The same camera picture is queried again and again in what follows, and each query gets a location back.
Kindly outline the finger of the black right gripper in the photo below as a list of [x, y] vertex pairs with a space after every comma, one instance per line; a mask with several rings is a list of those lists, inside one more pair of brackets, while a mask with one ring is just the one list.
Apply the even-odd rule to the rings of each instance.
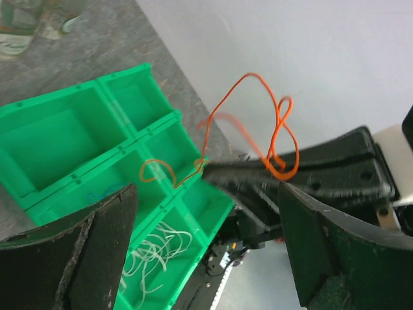
[[[228, 194], [258, 226], [277, 226], [280, 181], [260, 160], [209, 163], [202, 179]], [[396, 197], [383, 153], [366, 126], [299, 152], [290, 184], [341, 211], [358, 211]]]

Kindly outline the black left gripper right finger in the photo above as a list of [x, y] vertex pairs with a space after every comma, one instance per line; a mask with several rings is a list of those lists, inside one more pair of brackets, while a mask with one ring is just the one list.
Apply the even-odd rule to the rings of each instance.
[[412, 309], [412, 237], [282, 183], [278, 202], [301, 307]]

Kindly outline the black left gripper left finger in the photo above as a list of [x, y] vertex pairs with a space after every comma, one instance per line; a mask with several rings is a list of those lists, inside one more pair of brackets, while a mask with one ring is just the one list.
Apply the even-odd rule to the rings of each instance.
[[128, 184], [1, 240], [1, 309], [113, 309], [137, 207]]

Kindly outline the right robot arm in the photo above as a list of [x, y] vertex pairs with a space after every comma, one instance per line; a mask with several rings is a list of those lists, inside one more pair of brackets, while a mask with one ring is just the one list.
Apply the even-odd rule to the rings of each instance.
[[381, 231], [378, 215], [396, 195], [384, 157], [366, 127], [304, 149], [297, 174], [277, 180], [258, 160], [211, 163], [202, 178], [240, 210], [220, 230], [226, 242], [260, 249], [284, 237], [296, 281], [396, 275], [409, 251]]

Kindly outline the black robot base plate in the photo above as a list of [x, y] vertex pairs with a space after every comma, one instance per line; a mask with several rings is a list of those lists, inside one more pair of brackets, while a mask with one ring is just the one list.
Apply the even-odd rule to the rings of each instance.
[[230, 261], [228, 251], [230, 246], [223, 244], [212, 244], [207, 249], [172, 309], [210, 309]]

